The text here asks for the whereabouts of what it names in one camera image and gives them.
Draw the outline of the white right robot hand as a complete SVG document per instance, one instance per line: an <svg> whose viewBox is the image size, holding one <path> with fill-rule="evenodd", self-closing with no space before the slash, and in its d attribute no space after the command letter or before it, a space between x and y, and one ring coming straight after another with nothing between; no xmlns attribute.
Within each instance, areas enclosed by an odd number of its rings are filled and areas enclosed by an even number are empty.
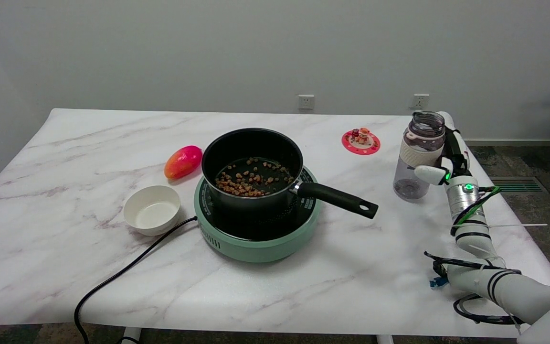
<svg viewBox="0 0 550 344"><path fill-rule="evenodd" d="M445 141L442 159L450 161L452 167L419 165L414 169L415 176L432 185L456 185L464 183L462 178L471 177L467 145L455 127L452 116L444 111L437 112L444 119Z"/></svg>

